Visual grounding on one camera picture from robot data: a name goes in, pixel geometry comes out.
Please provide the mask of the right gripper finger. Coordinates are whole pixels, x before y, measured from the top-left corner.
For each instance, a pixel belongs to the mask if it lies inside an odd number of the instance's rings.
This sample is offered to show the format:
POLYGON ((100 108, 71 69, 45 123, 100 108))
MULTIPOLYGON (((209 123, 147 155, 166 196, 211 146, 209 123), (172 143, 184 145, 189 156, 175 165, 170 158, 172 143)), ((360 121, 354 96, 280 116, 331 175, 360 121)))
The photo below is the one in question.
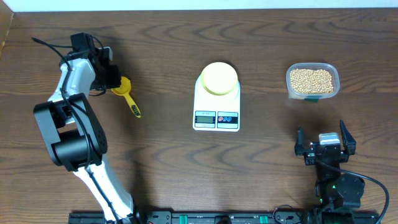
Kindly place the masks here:
POLYGON ((343 139, 343 147, 347 154, 355 155, 356 141, 351 133, 347 130, 343 120, 340 120, 340 131, 343 139))
POLYGON ((294 146, 294 151, 296 156, 304 156, 304 154, 307 152, 307 149, 305 148, 304 137, 305 135, 303 127, 300 125, 298 127, 298 136, 294 146))

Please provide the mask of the yellow measuring scoop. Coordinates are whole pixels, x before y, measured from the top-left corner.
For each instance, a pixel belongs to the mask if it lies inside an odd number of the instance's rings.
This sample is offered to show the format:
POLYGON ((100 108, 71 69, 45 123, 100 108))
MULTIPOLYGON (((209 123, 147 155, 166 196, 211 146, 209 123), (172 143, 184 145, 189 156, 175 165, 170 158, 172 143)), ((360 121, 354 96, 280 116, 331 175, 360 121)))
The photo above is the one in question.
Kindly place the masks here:
POLYGON ((141 111, 136 102, 133 100, 132 96, 130 95, 131 89, 132 85, 130 79, 128 79, 127 77, 121 77, 120 86, 117 88, 112 88, 111 91, 118 96, 123 96, 134 116, 140 118, 141 111))

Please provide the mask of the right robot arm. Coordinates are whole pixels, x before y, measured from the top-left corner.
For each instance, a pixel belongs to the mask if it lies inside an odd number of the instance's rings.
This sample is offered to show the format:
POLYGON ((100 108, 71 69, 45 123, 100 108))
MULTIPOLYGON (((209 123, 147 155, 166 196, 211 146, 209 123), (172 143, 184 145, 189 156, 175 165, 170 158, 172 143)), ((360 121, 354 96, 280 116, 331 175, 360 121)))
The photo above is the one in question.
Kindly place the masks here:
POLYGON ((307 166, 315 166, 315 194, 328 210, 351 210, 361 206, 364 180, 343 172, 340 164, 356 152, 356 141, 340 121, 341 134, 323 133, 316 142, 305 142, 303 127, 298 128, 294 151, 307 166))

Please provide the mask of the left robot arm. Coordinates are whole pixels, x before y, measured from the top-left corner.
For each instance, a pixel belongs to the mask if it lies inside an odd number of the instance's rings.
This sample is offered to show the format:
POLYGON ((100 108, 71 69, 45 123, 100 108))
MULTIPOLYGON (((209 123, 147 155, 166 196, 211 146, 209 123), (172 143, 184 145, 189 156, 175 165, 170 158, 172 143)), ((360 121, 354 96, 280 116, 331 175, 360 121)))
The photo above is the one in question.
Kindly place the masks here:
POLYGON ((106 135, 88 97, 111 90, 125 97, 136 117, 141 112, 130 96, 131 82, 111 64, 110 47, 87 33, 71 35, 69 53, 61 57, 62 72, 53 95, 35 105, 34 117, 52 162, 80 178, 95 196, 100 212, 71 212, 69 223, 145 223, 133 197, 121 185, 108 157, 106 135))

